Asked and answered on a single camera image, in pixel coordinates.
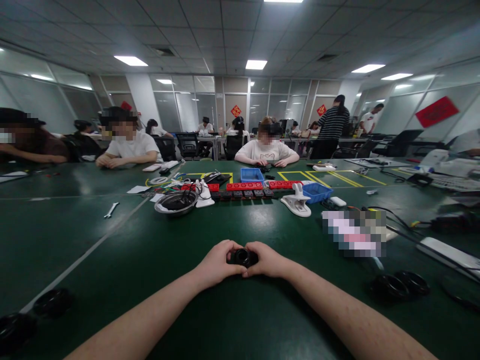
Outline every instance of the blue plastic basket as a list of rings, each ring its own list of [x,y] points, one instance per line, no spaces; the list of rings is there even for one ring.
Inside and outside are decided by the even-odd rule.
[[[242,167],[240,169],[240,181],[242,183],[264,182],[264,176],[259,168]]]
[[[326,200],[334,192],[333,189],[323,186],[318,182],[311,183],[303,186],[303,195],[308,196],[310,200],[307,200],[307,204],[319,203]]]

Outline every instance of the striped shirt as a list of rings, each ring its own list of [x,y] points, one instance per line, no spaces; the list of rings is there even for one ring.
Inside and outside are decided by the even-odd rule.
[[[342,135],[344,126],[350,121],[350,112],[348,109],[343,111],[343,114],[337,115],[339,107],[334,106],[326,111],[318,120],[318,125],[321,126],[318,139],[334,139],[338,140]]]

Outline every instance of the table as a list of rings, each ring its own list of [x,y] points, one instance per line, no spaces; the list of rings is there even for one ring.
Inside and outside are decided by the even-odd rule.
[[[357,168],[354,164],[331,161],[338,165],[336,176],[312,172],[302,160],[272,169],[270,175],[322,181],[349,205],[383,206],[407,223],[428,220],[447,210],[443,203],[449,194],[443,190],[397,184],[376,169],[360,176],[352,172]],[[142,172],[144,167],[103,171],[94,164],[61,164],[44,170],[60,172],[59,176],[39,173],[0,185],[2,209],[9,209],[0,220],[1,228],[6,229],[0,243],[1,273],[8,271],[12,277],[2,278],[1,288],[7,289],[8,295],[2,295],[0,314],[20,310],[75,257],[104,238],[59,283],[75,295],[72,309],[58,320],[41,320],[37,336],[17,359],[62,359],[100,328],[194,268],[223,239],[270,245],[391,319],[441,360],[478,357],[478,316],[448,298],[437,283],[440,274],[456,272],[419,252],[406,239],[398,237],[387,243],[387,257],[382,262],[389,273],[410,270],[421,274],[431,286],[431,295],[382,306],[364,290],[375,277],[371,262],[339,256],[338,248],[322,232],[321,205],[309,205],[312,216],[300,218],[276,199],[220,202],[194,209],[185,217],[167,219],[154,211],[153,203],[125,194],[126,189],[157,175]],[[218,169],[238,181],[242,167],[245,165],[235,161],[188,161],[180,171],[203,174]],[[11,168],[0,165],[0,174],[13,171]],[[366,194],[374,188],[378,194]],[[31,202],[30,196],[49,196],[50,200]],[[120,205],[111,222],[104,220],[103,215],[118,198]],[[433,235],[427,230],[425,234]],[[480,254],[480,245],[471,236],[435,237]],[[290,285],[262,276],[228,278],[197,296],[149,359],[160,357],[352,358]]]

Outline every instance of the white paper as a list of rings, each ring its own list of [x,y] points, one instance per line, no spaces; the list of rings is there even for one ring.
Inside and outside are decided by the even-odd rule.
[[[127,194],[138,194],[141,192],[144,192],[145,190],[150,189],[148,186],[134,186],[130,190],[128,190],[126,193]]]

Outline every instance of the power strip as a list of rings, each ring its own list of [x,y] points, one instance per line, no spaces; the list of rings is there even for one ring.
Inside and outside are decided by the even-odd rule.
[[[454,263],[447,261],[446,259],[437,255],[433,251],[430,251],[429,249],[432,249],[437,253],[440,253],[446,256],[447,258],[452,259],[457,264],[468,269],[480,269],[480,260],[478,258],[472,255],[469,255],[463,251],[460,251],[450,245],[447,245],[444,242],[438,241],[433,237],[426,237],[422,241],[420,241],[420,243],[423,244],[424,246],[417,245],[416,247],[422,253],[425,253],[431,256],[432,258],[438,260],[439,262],[442,262],[445,265],[451,268],[454,268],[459,273],[462,273],[468,276],[469,278],[480,282],[480,270],[463,270],[458,266],[456,266]]]

